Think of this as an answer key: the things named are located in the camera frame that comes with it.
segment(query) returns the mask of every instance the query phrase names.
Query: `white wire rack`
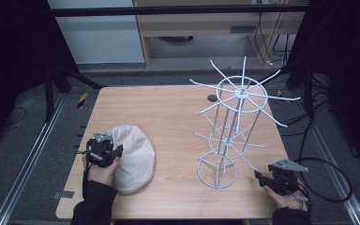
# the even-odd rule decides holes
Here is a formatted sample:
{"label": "white wire rack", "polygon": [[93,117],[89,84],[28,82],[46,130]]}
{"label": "white wire rack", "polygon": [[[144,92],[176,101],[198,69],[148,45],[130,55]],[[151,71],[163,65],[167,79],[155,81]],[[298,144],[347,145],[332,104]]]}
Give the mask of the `white wire rack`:
{"label": "white wire rack", "polygon": [[213,130],[210,135],[202,135],[192,131],[195,135],[205,138],[209,142],[210,152],[198,160],[198,175],[211,188],[226,188],[233,183],[236,176],[235,159],[243,159],[253,170],[256,168],[244,157],[250,146],[257,148],[268,147],[249,143],[250,135],[261,113],[281,127],[271,114],[263,108],[269,98],[294,101],[300,99],[268,96],[262,83],[275,77],[280,70],[267,79],[257,82],[245,76],[247,58],[244,58],[242,76],[227,77],[210,61],[215,70],[223,77],[217,85],[207,85],[190,81],[198,86],[216,90],[217,101],[213,105],[197,113],[207,113],[216,108],[214,120],[206,115],[206,119]]}

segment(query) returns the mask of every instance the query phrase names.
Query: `sleeve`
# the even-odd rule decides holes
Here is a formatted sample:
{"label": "sleeve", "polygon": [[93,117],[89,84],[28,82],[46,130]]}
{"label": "sleeve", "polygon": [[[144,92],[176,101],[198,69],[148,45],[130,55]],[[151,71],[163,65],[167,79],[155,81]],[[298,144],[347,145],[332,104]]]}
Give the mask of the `sleeve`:
{"label": "sleeve", "polygon": [[71,225],[109,225],[116,192],[107,185],[88,181],[85,199],[75,206]]}
{"label": "sleeve", "polygon": [[290,209],[289,207],[279,208],[273,214],[273,225],[287,224],[287,225],[310,225],[310,213]]}

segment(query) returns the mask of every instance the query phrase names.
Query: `white hat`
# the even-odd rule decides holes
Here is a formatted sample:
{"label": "white hat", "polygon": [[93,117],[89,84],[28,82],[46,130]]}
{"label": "white hat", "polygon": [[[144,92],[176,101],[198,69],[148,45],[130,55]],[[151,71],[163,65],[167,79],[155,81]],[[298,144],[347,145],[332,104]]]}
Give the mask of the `white hat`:
{"label": "white hat", "polygon": [[146,185],[154,174],[153,145],[137,126],[121,125],[107,131],[112,134],[113,149],[123,144],[124,151],[115,169],[112,187],[119,194],[130,194]]}

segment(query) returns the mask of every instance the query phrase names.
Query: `hand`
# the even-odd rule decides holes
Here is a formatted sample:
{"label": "hand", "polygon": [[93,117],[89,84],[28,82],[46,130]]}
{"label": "hand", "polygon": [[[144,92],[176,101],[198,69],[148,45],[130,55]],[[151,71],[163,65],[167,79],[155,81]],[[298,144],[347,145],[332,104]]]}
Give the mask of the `hand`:
{"label": "hand", "polygon": [[269,186],[264,186],[262,187],[265,192],[268,194],[268,196],[271,197],[271,199],[274,200],[274,202],[277,205],[277,208],[284,208],[284,207],[289,207],[290,209],[299,209],[299,210],[303,210],[303,206],[304,206],[304,202],[296,199],[296,195],[302,195],[302,193],[300,193],[300,191],[295,191],[294,194],[291,195],[285,195],[285,196],[281,196],[276,194],[276,192],[271,189]]}
{"label": "hand", "polygon": [[[82,157],[83,167],[86,167],[86,157]],[[111,182],[113,181],[113,172],[115,171],[116,167],[119,165],[119,157],[116,157],[113,160],[113,163],[111,166],[102,168],[98,167],[96,165],[93,165],[92,163],[89,163],[90,169],[89,169],[89,176],[87,180],[90,181],[96,181],[101,184],[110,186]]]}

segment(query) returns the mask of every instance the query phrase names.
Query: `black curtain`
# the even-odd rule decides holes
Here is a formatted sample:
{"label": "black curtain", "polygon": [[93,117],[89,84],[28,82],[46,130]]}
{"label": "black curtain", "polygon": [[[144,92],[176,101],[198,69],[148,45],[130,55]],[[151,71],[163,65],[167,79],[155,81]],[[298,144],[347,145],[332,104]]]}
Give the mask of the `black curtain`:
{"label": "black curtain", "polygon": [[0,0],[0,130],[16,97],[44,83],[47,67],[59,63],[79,72],[55,18],[24,13],[33,9],[50,7],[45,0]]}
{"label": "black curtain", "polygon": [[[328,8],[306,13],[289,63],[303,58],[313,72],[327,74],[337,118],[360,154],[360,0],[311,0],[311,4]],[[300,65],[291,73],[290,87],[305,81],[303,62]]]}

